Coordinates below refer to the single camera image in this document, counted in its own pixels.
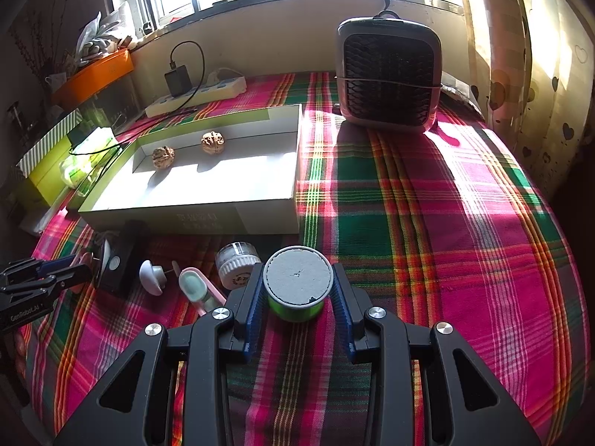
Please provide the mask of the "green spool white lid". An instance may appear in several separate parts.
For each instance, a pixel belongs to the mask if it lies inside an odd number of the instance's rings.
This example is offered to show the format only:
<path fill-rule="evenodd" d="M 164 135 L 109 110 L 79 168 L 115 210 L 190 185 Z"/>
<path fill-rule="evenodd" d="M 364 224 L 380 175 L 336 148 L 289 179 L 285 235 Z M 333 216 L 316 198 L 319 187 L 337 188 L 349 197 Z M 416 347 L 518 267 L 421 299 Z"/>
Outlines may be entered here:
<path fill-rule="evenodd" d="M 334 281 L 328 259 L 305 246 L 290 246 L 275 252 L 262 271 L 269 307 L 287 322 L 314 318 L 324 307 Z"/>

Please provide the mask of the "white ribbed cap jar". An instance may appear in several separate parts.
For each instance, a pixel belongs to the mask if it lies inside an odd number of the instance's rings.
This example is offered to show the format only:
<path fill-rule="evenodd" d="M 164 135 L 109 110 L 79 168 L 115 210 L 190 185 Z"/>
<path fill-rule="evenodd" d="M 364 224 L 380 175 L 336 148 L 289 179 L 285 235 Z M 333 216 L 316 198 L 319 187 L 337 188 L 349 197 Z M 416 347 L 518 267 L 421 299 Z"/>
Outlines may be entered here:
<path fill-rule="evenodd" d="M 247 285 L 261 258 L 253 245 L 233 242 L 218 251 L 215 263 L 222 286 L 232 291 Z"/>

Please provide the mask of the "orange tray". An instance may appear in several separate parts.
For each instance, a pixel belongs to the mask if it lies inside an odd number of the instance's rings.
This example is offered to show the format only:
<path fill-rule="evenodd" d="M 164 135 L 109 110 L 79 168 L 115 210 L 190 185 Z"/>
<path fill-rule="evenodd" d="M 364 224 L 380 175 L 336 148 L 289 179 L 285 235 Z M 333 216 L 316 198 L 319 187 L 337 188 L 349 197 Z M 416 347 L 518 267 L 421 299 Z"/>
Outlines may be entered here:
<path fill-rule="evenodd" d="M 134 70 L 128 49 L 116 51 L 78 71 L 51 95 L 51 103 L 72 111 Z"/>

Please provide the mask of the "black round disc device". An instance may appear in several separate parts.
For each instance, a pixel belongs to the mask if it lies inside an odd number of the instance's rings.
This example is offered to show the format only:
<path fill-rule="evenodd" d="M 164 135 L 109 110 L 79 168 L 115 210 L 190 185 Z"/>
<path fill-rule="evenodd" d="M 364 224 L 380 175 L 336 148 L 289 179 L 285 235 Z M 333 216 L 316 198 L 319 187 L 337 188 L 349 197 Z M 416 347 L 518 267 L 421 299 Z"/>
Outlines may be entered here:
<path fill-rule="evenodd" d="M 100 286 L 104 271 L 111 259 L 111 244 L 107 239 L 99 239 L 92 247 L 93 281 L 95 288 Z"/>

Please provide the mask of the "grey portable fan heater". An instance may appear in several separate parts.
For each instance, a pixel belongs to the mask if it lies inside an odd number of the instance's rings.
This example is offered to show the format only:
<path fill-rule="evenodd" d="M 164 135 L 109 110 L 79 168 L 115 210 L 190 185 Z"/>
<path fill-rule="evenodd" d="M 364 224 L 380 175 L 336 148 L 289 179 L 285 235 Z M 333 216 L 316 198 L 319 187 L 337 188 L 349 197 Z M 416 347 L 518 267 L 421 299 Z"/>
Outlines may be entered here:
<path fill-rule="evenodd" d="M 442 69 L 438 34 L 391 10 L 337 28 L 338 109 L 354 125 L 428 131 L 438 112 Z"/>

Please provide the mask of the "black rectangular remote device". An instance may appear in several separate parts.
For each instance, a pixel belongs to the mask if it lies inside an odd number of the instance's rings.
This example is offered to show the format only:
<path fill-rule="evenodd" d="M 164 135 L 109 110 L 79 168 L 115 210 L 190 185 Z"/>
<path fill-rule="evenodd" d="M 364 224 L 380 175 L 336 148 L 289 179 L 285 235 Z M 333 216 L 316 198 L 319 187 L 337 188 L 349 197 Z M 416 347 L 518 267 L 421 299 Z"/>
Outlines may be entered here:
<path fill-rule="evenodd" d="M 125 298 L 129 295 L 144 260 L 149 230 L 141 220 L 128 220 L 118 233 L 107 234 L 111 259 L 103 273 L 99 290 Z"/>

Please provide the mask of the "brown walnut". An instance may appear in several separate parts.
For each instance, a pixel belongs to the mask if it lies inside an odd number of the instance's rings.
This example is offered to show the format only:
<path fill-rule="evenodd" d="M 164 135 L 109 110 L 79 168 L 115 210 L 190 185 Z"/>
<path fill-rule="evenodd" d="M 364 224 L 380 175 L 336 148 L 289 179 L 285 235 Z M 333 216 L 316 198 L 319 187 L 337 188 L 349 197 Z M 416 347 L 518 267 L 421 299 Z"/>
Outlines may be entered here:
<path fill-rule="evenodd" d="M 176 151 L 168 146 L 160 146 L 152 151 L 151 159 L 155 169 L 167 169 L 173 166 Z"/>
<path fill-rule="evenodd" d="M 219 155 L 225 149 L 225 137 L 216 131 L 206 132 L 201 137 L 201 146 L 208 155 Z"/>

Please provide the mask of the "black charger adapter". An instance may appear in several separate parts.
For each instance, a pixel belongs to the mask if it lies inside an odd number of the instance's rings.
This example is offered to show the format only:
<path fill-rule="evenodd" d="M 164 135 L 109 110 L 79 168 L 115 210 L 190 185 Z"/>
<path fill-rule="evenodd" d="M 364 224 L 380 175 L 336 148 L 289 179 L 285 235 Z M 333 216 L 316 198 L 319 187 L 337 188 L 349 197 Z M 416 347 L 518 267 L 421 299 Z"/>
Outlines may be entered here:
<path fill-rule="evenodd" d="M 164 75 L 167 89 L 173 98 L 186 94 L 193 86 L 184 65 L 177 67 L 175 64 L 171 65 L 171 69 Z"/>

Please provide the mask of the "plaid bedspread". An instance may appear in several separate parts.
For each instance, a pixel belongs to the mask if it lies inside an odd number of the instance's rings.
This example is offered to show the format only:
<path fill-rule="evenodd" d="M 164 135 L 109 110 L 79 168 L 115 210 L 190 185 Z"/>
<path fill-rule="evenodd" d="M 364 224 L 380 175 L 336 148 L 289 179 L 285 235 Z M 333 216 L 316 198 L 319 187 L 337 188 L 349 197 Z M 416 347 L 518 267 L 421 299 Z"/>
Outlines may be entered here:
<path fill-rule="evenodd" d="M 570 247 L 537 187 L 498 136 L 443 100 L 438 129 L 398 135 L 332 113 L 327 72 L 250 78 L 247 92 L 188 120 L 303 104 L 298 242 L 341 263 L 401 320 L 445 320 L 465 337 L 554 445 L 584 403 L 590 331 Z M 230 368 L 235 445 L 362 445 L 369 366 L 347 361 L 331 305 L 310 323 L 268 318 L 261 352 Z M 34 414 L 54 436 L 119 353 L 152 322 L 193 323 L 176 281 L 161 297 L 85 287 L 23 327 Z"/>

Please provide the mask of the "shallow white cardboard box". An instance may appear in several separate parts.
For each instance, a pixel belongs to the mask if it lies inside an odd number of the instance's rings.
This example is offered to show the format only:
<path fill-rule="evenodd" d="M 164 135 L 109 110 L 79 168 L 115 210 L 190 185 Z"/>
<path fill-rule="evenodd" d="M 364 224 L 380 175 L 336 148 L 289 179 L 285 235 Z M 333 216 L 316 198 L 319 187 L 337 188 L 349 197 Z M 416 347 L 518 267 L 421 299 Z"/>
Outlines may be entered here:
<path fill-rule="evenodd" d="M 97 232 L 141 220 L 154 234 L 294 235 L 305 113 L 289 105 L 201 119 L 149 133 L 126 147 L 79 208 Z M 220 132 L 219 155 L 201 137 Z M 157 170 L 152 151 L 176 151 Z"/>

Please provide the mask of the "white power strip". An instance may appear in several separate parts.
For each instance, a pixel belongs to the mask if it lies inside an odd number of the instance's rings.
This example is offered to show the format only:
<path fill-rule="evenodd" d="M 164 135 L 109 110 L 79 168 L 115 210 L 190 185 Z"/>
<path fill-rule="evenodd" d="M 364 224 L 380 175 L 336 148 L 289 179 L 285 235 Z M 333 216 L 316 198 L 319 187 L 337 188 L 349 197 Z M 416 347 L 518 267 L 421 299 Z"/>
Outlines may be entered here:
<path fill-rule="evenodd" d="M 247 90 L 247 82 L 241 72 L 232 68 L 218 68 L 209 73 L 204 85 L 190 89 L 186 94 L 173 98 L 158 98 L 146 109 L 148 118 L 177 112 L 184 108 L 201 106 L 214 101 L 233 99 Z"/>

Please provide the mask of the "green striped lid box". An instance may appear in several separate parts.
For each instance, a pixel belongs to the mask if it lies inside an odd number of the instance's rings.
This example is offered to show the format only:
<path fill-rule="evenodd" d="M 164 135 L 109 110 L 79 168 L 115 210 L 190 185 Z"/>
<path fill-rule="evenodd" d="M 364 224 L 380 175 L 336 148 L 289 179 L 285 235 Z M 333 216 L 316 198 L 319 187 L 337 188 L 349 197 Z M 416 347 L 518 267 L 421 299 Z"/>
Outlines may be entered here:
<path fill-rule="evenodd" d="M 27 211 L 51 206 L 65 188 L 60 164 L 72 146 L 68 132 L 82 122 L 82 114 L 74 109 L 18 161 L 17 166 L 24 180 L 17 187 L 17 200 Z"/>

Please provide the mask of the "grey egg-shaped knob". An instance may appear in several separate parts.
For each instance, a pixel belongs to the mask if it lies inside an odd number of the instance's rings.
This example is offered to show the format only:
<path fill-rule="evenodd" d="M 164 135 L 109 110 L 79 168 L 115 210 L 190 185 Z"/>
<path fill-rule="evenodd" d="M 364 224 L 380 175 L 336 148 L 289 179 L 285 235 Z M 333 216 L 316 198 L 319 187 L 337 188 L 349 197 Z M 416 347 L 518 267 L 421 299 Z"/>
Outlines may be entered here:
<path fill-rule="evenodd" d="M 152 296 L 160 296 L 167 282 L 167 275 L 180 275 L 180 266 L 176 261 L 171 262 L 170 268 L 152 264 L 150 260 L 144 260 L 139 268 L 138 277 L 142 288 Z"/>

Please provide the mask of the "green tissue packet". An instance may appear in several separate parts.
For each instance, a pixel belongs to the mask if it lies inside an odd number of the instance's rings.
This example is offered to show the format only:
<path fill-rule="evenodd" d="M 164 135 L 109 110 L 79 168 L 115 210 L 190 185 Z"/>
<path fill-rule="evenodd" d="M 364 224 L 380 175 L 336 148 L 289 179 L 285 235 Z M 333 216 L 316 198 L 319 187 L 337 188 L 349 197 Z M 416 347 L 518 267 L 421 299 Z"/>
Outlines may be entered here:
<path fill-rule="evenodd" d="M 117 140 L 110 127 L 96 128 L 81 144 L 68 151 L 59 164 L 59 177 L 71 189 L 81 182 L 99 165 L 110 152 L 115 151 Z"/>

